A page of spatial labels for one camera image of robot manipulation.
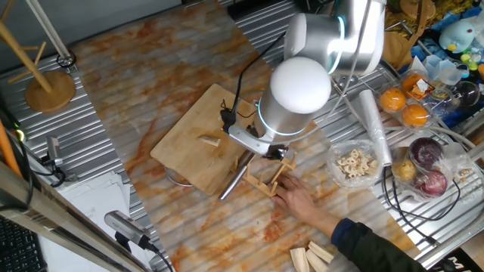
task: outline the plastic bag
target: plastic bag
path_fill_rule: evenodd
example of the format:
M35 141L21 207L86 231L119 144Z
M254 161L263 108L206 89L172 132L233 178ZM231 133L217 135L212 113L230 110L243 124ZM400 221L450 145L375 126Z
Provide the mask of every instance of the plastic bag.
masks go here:
M368 188L381 178L381 152L369 140L346 141L328 150L327 172L340 187Z
M392 173L402 185L403 195L411 195L418 202L442 196L453 179L468 174L473 167L461 145L443 147L431 138L418 138L409 147L392 150L392 157Z

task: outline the dark sleeve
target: dark sleeve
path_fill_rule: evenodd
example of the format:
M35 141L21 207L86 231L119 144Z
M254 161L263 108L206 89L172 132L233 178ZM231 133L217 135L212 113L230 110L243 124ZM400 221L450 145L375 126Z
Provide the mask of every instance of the dark sleeve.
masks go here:
M362 223L343 219L331 242L361 272L424 272L422 265Z

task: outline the clear plastic container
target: clear plastic container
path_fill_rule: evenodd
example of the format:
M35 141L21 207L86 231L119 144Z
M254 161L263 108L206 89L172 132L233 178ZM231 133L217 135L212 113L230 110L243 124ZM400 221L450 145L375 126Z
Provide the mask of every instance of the clear plastic container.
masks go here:
M400 79L384 85L375 98L384 111L412 131L428 128L458 106L449 89L436 87L420 70L409 70Z

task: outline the keyboard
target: keyboard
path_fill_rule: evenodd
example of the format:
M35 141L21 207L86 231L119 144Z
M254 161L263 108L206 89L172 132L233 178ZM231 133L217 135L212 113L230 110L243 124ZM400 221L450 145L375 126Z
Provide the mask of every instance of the keyboard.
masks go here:
M12 221L0 217L0 271L47 271L37 236Z

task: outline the person's arm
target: person's arm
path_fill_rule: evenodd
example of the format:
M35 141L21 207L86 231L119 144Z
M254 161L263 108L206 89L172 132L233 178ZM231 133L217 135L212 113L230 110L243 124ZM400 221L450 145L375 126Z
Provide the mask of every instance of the person's arm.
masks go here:
M295 219L320 230L331 238L345 257L361 272L424 272L421 264L391 242L376 235L362 223L338 218L317 207L301 181L290 175L278 179L285 188L277 187L272 200Z

